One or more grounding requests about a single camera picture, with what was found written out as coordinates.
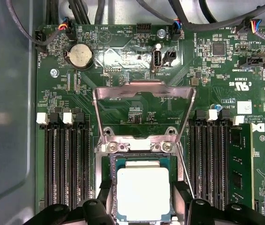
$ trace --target chip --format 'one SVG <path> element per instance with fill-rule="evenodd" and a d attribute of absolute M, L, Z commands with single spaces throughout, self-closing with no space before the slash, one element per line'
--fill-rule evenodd
<path fill-rule="evenodd" d="M 218 55 L 218 56 L 224 56 L 225 55 L 225 43 L 213 43 L 212 54 Z"/>

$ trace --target green circuit board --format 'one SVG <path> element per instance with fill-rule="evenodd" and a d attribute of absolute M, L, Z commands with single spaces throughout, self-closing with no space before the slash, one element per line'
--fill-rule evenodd
<path fill-rule="evenodd" d="M 48 36 L 56 28 L 47 25 L 40 30 Z M 157 37 L 159 29 L 166 31 L 165 38 Z M 245 175 L 247 171 L 243 167 L 239 172 L 242 173 L 239 175 L 242 177 L 241 193 L 229 187 L 231 195 L 238 194 L 233 200 L 241 202 L 242 195 L 249 195 L 252 199 L 245 204 L 253 207 L 256 200 L 262 205 L 265 195 L 265 64 L 240 65 L 250 57 L 265 61 L 265 42 L 251 33 L 234 34 L 230 27 L 200 33 L 181 30 L 179 40 L 173 41 L 170 30 L 168 25 L 152 25 L 149 32 L 137 33 L 136 25 L 83 25 L 76 26 L 77 42 L 61 33 L 48 45 L 47 53 L 38 53 L 37 112 L 59 113 L 60 116 L 64 112 L 85 114 L 89 191 L 84 196 L 92 198 L 96 196 L 94 148 L 99 141 L 94 88 L 116 87 L 140 79 L 161 80 L 167 86 L 192 86 L 197 93 L 191 118 L 196 110 L 206 112 L 212 104 L 219 104 L 230 110 L 231 118 L 243 115 L 244 122 L 250 124 L 249 128 L 244 128 L 245 133 L 242 131 L 246 141 L 252 142 L 242 149 L 248 160 L 242 163 L 252 165 L 253 169 L 250 175 Z M 94 63 L 86 70 L 77 70 L 65 60 L 65 50 L 76 43 L 87 44 L 93 51 Z M 163 56 L 167 51 L 177 52 L 171 66 L 152 69 L 152 50 L 156 44 L 161 44 Z M 58 77 L 50 75 L 51 69 L 58 70 Z M 169 126 L 178 128 L 187 111 L 187 102 L 176 97 L 154 97 L 145 92 L 132 98 L 101 100 L 99 110 L 103 126 L 111 127 L 116 135 L 147 137 L 164 134 Z M 37 211 L 42 209 L 44 200 L 44 135 L 44 130 L 37 128 Z M 182 136 L 186 154 L 188 136 L 187 127 Z M 264 207 L 257 210 L 265 213 Z"/>

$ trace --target motherboard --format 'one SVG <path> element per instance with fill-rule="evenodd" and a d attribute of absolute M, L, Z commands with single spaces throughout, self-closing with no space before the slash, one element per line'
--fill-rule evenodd
<path fill-rule="evenodd" d="M 143 160 L 170 183 L 187 173 L 194 197 L 218 209 L 239 202 L 265 215 L 265 41 L 252 33 L 76 25 L 39 48 L 36 107 L 37 212 L 74 209 L 111 180 L 112 215 L 135 221 L 117 208 L 116 177 Z M 172 203 L 165 210 L 170 221 Z"/>

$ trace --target metal socket lever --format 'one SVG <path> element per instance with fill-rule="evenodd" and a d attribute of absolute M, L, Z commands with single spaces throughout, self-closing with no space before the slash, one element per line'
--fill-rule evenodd
<path fill-rule="evenodd" d="M 151 92 L 155 97 L 179 97 L 187 99 L 189 101 L 188 110 L 183 114 L 183 118 L 180 123 L 180 127 L 177 134 L 174 135 L 151 135 L 146 139 L 151 143 L 164 142 L 179 142 L 187 124 L 189 113 L 194 104 L 196 90 L 192 87 L 168 87 L 164 82 L 160 80 L 148 80 L 148 81 L 133 81 L 127 82 L 121 87 L 97 87 L 93 90 L 94 105 L 98 120 L 98 127 L 100 131 L 100 138 L 102 144 L 107 142 L 122 143 L 125 141 L 134 139 L 133 136 L 116 136 L 116 135 L 105 135 L 101 123 L 99 114 L 98 101 L 105 98 L 131 98 L 138 92 Z"/>

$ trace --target white slot latch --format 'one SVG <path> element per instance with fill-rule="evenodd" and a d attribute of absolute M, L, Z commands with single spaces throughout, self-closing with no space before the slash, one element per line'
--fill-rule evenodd
<path fill-rule="evenodd" d="M 63 120 L 62 122 L 64 124 L 73 124 L 73 114 L 71 112 L 65 112 L 63 113 Z"/>
<path fill-rule="evenodd" d="M 48 125 L 49 123 L 49 119 L 48 119 L 48 115 L 45 112 L 38 112 L 37 113 L 37 123 L 38 124 L 43 124 L 43 125 Z"/>
<path fill-rule="evenodd" d="M 238 126 L 241 123 L 244 123 L 244 119 L 245 119 L 245 116 L 234 116 L 234 118 L 232 120 L 232 124 L 234 126 Z"/>
<path fill-rule="evenodd" d="M 209 109 L 207 111 L 206 120 L 213 121 L 218 119 L 218 111 L 216 109 Z"/>

